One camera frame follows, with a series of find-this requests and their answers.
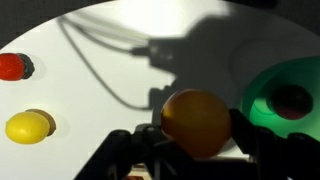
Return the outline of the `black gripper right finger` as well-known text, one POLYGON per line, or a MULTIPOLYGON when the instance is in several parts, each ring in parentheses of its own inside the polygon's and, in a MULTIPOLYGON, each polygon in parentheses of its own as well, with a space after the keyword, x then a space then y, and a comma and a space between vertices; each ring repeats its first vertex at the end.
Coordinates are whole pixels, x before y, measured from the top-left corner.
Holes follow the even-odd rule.
POLYGON ((250 156, 259 154, 258 132, 238 109, 229 110, 232 121, 232 138, 241 152, 250 156))

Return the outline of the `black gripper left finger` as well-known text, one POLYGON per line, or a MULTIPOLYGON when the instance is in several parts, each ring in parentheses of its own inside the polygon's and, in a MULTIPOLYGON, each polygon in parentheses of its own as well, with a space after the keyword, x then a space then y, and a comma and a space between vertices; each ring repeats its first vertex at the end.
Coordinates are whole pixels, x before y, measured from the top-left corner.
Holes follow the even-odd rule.
POLYGON ((136 127, 136 131, 141 132, 143 138, 152 144, 162 143, 168 140, 161 128, 153 124, 140 124, 136 127))

